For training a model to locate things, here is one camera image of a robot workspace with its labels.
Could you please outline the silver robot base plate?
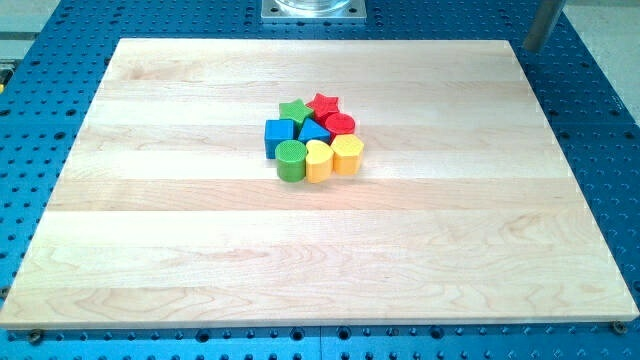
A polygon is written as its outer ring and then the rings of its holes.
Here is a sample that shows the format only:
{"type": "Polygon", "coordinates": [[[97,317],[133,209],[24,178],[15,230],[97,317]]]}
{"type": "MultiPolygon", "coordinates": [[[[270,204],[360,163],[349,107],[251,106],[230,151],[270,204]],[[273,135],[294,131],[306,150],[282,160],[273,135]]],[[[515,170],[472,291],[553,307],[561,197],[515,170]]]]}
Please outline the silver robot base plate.
{"type": "Polygon", "coordinates": [[[261,0],[263,23],[365,23],[365,0],[261,0]]]}

